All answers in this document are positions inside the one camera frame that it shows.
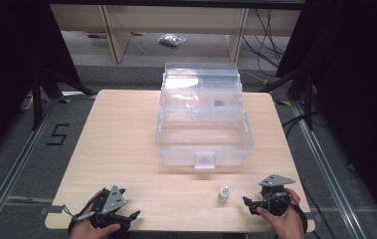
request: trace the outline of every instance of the wire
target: wire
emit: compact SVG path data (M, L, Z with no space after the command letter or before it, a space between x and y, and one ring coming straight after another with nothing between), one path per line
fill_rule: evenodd
M305 188L305 186L303 185L303 183L302 183L301 185L302 185L303 191L304 191L304 192L306 193L306 195L309 197L309 200L311 200L312 204L314 204L315 209L317 210L317 212L318 212L318 214L320 215L322 221L324 222L325 227L327 228L328 233L330 233L331 238L334 239L335 237L334 237L333 231L331 230L331 227L328 225L327 220L325 219L324 214L322 214L322 212L321 212L321 210L320 210L318 204L317 204L317 203L315 202L315 200L312 198L311 194L310 194L310 193L308 192L308 190Z
M285 135L286 138L289 137L290 130L293 128L293 126L294 126L297 122L299 122L300 120L302 120L302 119L301 119L301 118L298 118L298 119L295 119L295 120L293 121L293 123L292 123L292 124L290 125L290 127L287 129L287 132L286 132L286 135Z
M279 48L275 42L273 41L273 35L272 35L272 25L271 25L271 19L272 19L272 10L271 9L268 9L268 24L267 24L267 27L265 26L262 18L260 17L260 14L259 14L259 11L256 9L256 14L257 14L257 17L259 18L260 20L260 23L262 24L262 27L263 27L263 30L265 31L265 37L263 38L263 42L260 42L256 36L256 39L262 44L262 46L265 46L265 39L266 37L269 38L269 41L271 42L273 48L268 48L267 46L265 46L265 48L273 51L275 53L275 57L277 59L277 61L279 62L279 60L282 59L281 57L281 54L284 53L284 51Z
M312 231L311 232L317 239L320 239L320 237L318 236L318 234L315 232L315 231Z
M252 78L254 78L254 79L258 80L258 81L261 81L261 82L264 81L264 80L262 80L262 79L260 79L260 78L258 78L256 76L254 76L253 74L249 74L249 73L245 73L245 72L239 72L239 74L250 76L250 77L252 77Z
M258 55L259 57L263 58L264 60L266 60L267 62L269 62L270 64L272 64L274 67L278 67L279 65L276 64L275 62L273 62L270 58L266 57L265 55L263 55L260 51L257 51L254 47L252 47L250 45L250 43L247 41L247 39L245 39L245 36L242 37L245 41L245 43L247 44L247 46L250 48L250 50L255 53L256 55Z

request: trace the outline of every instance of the floor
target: floor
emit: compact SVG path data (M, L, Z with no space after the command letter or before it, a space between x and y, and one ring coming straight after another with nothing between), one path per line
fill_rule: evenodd
M132 73L134 81L150 81L152 76L161 81L160 74L167 62L229 62L224 36L182 34L186 41L176 48L164 46L158 42L165 33L139 33L133 35L126 49L121 63L112 61L106 39L89 38L86 32L63 32L64 39L77 66L82 81L90 88L122 87L122 80L115 77L126 69L137 68L138 75ZM259 50L262 37L246 36L242 43L238 69L246 80L248 91L256 91L264 86L266 80L274 81L279 55L272 50L269 40L266 41L269 49L262 47L260 52L272 63L257 58L250 46ZM281 52L289 38L273 38ZM142 85L143 88L155 88ZM273 91L277 102L288 101L285 96L287 86ZM32 135L28 125L32 123L31 111L23 111L12 123L8 135L0 141L0 188L5 183L12 184L7 201L0 211L0 238L66 238L64 231L48 230L44 226L47 210L52 203L56 189L61 182L61 175L65 172L68 161L58 160L69 158L78 141L79 133L84 126L94 100L73 101L70 108L67 104L53 104L46 102L46 109L52 107L50 122L47 122L41 135ZM277 105L276 108L281 122L286 122L301 114L300 102L289 102L291 107ZM71 125L65 130L69 137L62 147L47 147L52 141L51 132L58 122L69 122ZM322 116L313 117L314 131L306 129L303 122L290 129L287 141L292 152L303 186L309 191L311 211L316 221L316 232L320 238L377 238L377 205L372 200L359 176L345 167L347 157L337 144L335 136L329 130ZM314 139L321 145L321 150L311 149ZM36 141L36 145L29 148L30 157L24 161L15 181L6 181L10 169L16 166L16 155L23 153L23 146L28 140ZM268 234L249 234L248 238L273 238ZM316 238L309 234L307 238Z

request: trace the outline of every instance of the gray carpet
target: gray carpet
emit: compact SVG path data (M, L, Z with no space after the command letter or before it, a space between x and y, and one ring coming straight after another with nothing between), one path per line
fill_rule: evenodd
M82 82L92 90L102 89L143 89L159 90L162 82L162 68L116 68L116 67L77 67ZM265 76L259 71L242 71L245 92L255 92L264 86L262 80L274 78ZM61 85L64 91L74 89ZM276 101L287 100L285 95L288 84L272 92ZM49 207L65 173L75 145L79 139L87 116L94 100L71 100L69 104L57 104L40 137L30 159L17 181L7 205L0 214L0 238L67 238L65 230L49 230L44 225L45 210ZM292 107L277 106L281 122L294 118ZM324 124L321 116L313 117L314 132L326 153L336 177L350 200L351 205L364 227L369 238L377 238L377 205L372 200L359 176L345 167L347 156L336 143L335 135ZM51 133L58 123L58 133L67 135L62 145L47 145L60 139ZM17 115L8 133L0 142L0 184L10 166L18 155L30 133L32 111ZM350 238L349 232L330 195L312 152L301 132L299 124L295 125L288 137L288 144L293 155L300 179L309 195L321 209L327 223L336 238ZM311 211L316 216L315 232L320 238L331 238L327 227L321 221L314 205L310 202ZM250 234L250 239L274 238L271 233Z

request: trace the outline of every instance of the black cable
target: black cable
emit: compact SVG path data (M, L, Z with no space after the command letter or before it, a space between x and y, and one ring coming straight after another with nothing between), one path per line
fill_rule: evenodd
M314 204L315 209L317 210L317 212L318 212L318 214L320 215L322 221L324 222L325 227L327 228L328 233L330 233L331 238L334 239L335 237L334 237L333 231L331 230L331 227L328 225L327 220L325 219L324 214L322 214L322 212L321 212L321 210L320 210L318 204L317 204L317 203L315 202L315 200L312 198L312 196L311 196L311 194L308 192L308 190L304 187L303 183L302 183L301 185L302 185L303 191L304 191L304 192L306 193L306 195L309 197L309 200L311 200L312 204Z
M274 63L272 60L270 60L268 57L266 57L265 55L263 55L262 53L258 52L255 48L253 48L250 43L248 43L247 39L245 39L245 36L242 37L245 41L245 43L247 44L247 46L250 48L250 50L257 55L257 66L259 67L259 70L261 73L263 73L264 75L268 76L268 77L274 77L272 75L269 75L267 73L265 73L262 68L260 67L260 58L263 58L264 60L266 60L267 62L269 62L270 64L272 64L274 67L278 68L279 66L276 65L276 63Z
M320 239L320 237L318 236L318 234L315 232L315 231L312 231L311 232L317 239Z
M289 137L290 130L293 128L293 126L294 126L297 122L299 122L300 120L302 120L302 118L298 118L298 119L295 119L295 120L293 121L293 123L292 123L292 124L290 125L290 127L287 129L287 132L286 132L286 135L285 135L286 138Z
M272 10L268 9L268 37L269 37L270 42L272 43L272 46L273 46L273 49L274 49L273 53L275 54L276 61L278 62L278 64L280 64L282 58L281 58L281 56L279 56L277 51L275 51L275 45L276 44L273 41L271 19L272 19Z
M270 64L272 64L274 67L278 67L279 65L276 64L275 62L273 62L270 58L266 57L265 55L263 55L260 51L257 51L254 47L252 47L250 45L250 43L247 41L247 39L245 39L245 36L242 37L245 41L245 43L247 44L247 46L250 48L250 50L255 53L256 55L258 55L259 57L263 58L264 60L266 60L267 62L269 62Z
M263 38L263 42L260 42L262 45L264 44L264 42L265 42L265 39L266 39L266 37L269 37L269 41L272 43L272 46L273 46L273 48L272 49L270 49L270 48L268 48L268 47L266 47L266 48L268 48L269 50L271 50L271 51L274 51L275 53L280 53L280 52L278 52L278 50L279 51L281 51L282 53L284 53L284 51L281 49L281 48L279 48L276 44L275 44L275 42L273 41L273 36L272 36L272 27L271 27L271 18L272 18L272 12L271 12L271 10L270 9L268 9L268 26L266 27L265 26L265 24L264 24L264 22L263 22L263 20L262 20L262 18L260 17L260 14L259 14L259 11L256 9L256 14L257 14L257 17L259 18L259 20L260 20L260 23L262 24L262 27L263 27L263 30L265 31L265 37Z
M278 199L289 205L291 208L293 208L293 210L299 215L299 218L302 221L303 234L305 234L306 230L308 229L308 220L306 219L305 213L303 213L302 209L300 209L300 207L297 204L288 202L284 200L282 197L278 197Z
M287 122L282 123L282 127L285 127L286 125L290 124L291 122L293 122L294 120L297 120L297 119L303 119L303 116L295 117L293 119L290 119Z

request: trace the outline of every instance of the robotic claw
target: robotic claw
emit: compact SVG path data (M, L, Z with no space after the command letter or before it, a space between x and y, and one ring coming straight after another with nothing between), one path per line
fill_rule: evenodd
M272 174L259 183L264 200L253 201L244 196L244 204L248 206L252 215L257 214L257 207L263 207L274 216L282 216L290 203L290 195L284 190L284 185L290 183L294 183L294 180Z
M129 217L114 214L119 208L125 205L125 200L122 196L123 192L125 192L125 189L118 189L116 185L114 185L110 191L104 188L95 198L89 201L79 214L73 216L70 226L68 227L68 234L71 233L76 223L89 219L94 228L103 228L118 223L120 229L111 234L109 238L123 238L122 234L127 232L131 226L131 222L135 220L140 213L138 210L129 215ZM83 214L91 204L93 204L92 211Z

